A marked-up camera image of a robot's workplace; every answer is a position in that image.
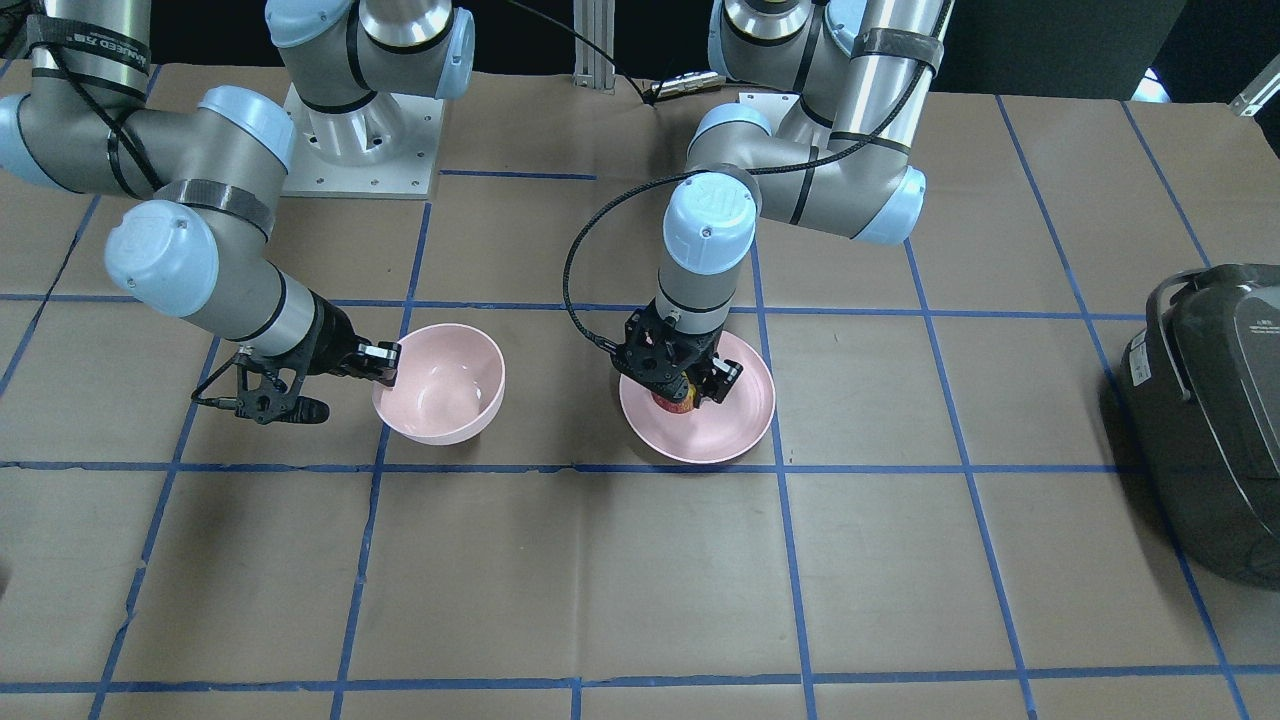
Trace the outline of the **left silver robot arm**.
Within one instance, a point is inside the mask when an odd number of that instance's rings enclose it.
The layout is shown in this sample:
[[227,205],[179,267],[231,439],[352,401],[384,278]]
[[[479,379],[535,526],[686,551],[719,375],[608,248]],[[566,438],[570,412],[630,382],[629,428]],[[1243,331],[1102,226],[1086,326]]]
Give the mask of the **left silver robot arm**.
[[718,348],[763,219],[896,245],[922,213],[913,137],[945,56],[950,1],[718,1],[712,65],[790,92],[780,122],[744,102],[709,110],[662,222],[655,297],[611,350],[669,413],[722,402],[742,364]]

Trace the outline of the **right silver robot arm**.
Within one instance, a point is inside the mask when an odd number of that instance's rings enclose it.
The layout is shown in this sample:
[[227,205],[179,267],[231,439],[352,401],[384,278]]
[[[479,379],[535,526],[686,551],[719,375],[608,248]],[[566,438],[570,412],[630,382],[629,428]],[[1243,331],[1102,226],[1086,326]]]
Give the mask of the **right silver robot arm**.
[[[451,1],[269,1],[262,15],[314,118],[360,117],[396,94],[454,99],[470,82],[475,20]],[[134,199],[104,251],[114,284],[247,348],[255,372],[392,386],[397,346],[358,336],[262,254],[293,167],[292,117],[234,85],[189,113],[148,109],[150,20],[146,1],[33,3],[32,86],[3,100],[3,169]]]

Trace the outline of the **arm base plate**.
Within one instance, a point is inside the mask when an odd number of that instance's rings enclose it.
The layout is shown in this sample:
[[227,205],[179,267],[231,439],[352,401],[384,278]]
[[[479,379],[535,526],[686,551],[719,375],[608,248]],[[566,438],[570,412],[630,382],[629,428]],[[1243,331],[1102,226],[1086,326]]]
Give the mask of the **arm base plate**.
[[444,101],[379,94],[357,110],[325,114],[305,105],[291,86],[284,109],[297,132],[287,197],[430,199]]
[[778,135],[786,115],[797,102],[799,96],[795,94],[744,91],[739,92],[737,100],[763,115],[769,122],[773,135]]

